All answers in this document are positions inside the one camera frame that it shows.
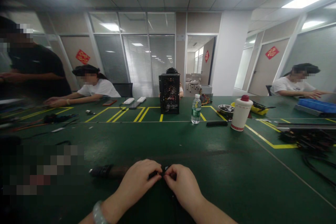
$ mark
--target white pillar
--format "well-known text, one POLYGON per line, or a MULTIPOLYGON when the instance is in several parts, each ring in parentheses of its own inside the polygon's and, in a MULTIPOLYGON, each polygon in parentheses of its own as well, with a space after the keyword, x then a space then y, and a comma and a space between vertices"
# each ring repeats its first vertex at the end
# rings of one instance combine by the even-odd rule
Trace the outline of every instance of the white pillar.
POLYGON ((251 14, 249 10, 227 10, 222 13, 211 73, 214 96, 233 94, 251 14))

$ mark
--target white device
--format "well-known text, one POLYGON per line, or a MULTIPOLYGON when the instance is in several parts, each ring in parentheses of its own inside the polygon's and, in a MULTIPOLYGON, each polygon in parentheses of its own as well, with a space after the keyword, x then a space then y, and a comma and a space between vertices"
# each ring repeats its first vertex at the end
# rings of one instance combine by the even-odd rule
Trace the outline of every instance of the white device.
POLYGON ((134 98, 128 98, 123 104, 131 104, 134 101, 134 98))
POLYGON ((139 100, 137 100, 137 102, 142 103, 142 102, 144 102, 145 100, 146 100, 146 97, 140 97, 139 100))

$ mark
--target red cap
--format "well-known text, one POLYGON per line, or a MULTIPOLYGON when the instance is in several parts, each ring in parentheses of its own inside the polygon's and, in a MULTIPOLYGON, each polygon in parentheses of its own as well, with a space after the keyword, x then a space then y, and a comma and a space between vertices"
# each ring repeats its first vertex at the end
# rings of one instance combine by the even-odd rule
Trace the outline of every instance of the red cap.
POLYGON ((247 102, 250 100, 249 96, 244 94, 242 97, 241 97, 241 100, 244 101, 244 102, 247 102))

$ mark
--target hand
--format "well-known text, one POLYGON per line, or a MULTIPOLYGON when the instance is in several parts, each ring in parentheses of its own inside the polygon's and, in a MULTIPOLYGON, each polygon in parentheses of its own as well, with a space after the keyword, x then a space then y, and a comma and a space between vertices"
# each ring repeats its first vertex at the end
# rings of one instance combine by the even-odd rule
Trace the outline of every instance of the hand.
POLYGON ((50 107, 64 107, 64 106, 67 106, 67 105, 68 105, 68 103, 67 103, 66 99, 58 99, 58 100, 56 100, 54 102, 51 102, 49 104, 50 107))
POLYGON ((127 211, 162 177, 155 175, 147 180, 152 172, 162 172, 161 165, 149 159, 136 162, 126 172, 122 182, 115 192, 119 198, 119 204, 127 211))
POLYGON ((48 100, 45 100, 43 102, 43 104, 49 105, 49 104, 53 103, 54 101, 57 101, 57 100, 60 100, 60 99, 62 99, 62 98, 61 97, 50 97, 48 100))
POLYGON ((192 171, 183 165, 173 164, 165 172, 164 179, 175 193, 181 206, 193 215, 206 202, 192 171))
POLYGON ((317 98, 321 98, 321 95, 319 94, 319 92, 304 92, 304 97, 308 97, 311 99, 315 99, 317 100, 317 98))
POLYGON ((2 76, 6 79, 6 81, 12 83, 21 83, 27 80, 27 76, 22 73, 2 73, 2 76))

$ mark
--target smartphone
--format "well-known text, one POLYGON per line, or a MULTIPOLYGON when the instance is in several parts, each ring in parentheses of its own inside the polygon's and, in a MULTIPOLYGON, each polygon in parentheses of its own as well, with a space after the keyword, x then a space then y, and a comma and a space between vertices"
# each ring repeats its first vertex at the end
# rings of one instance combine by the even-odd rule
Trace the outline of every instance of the smartphone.
POLYGON ((107 102, 105 102, 104 104, 103 104, 103 106, 110 106, 110 105, 112 105, 113 103, 115 103, 115 102, 117 102, 117 100, 108 100, 107 102))

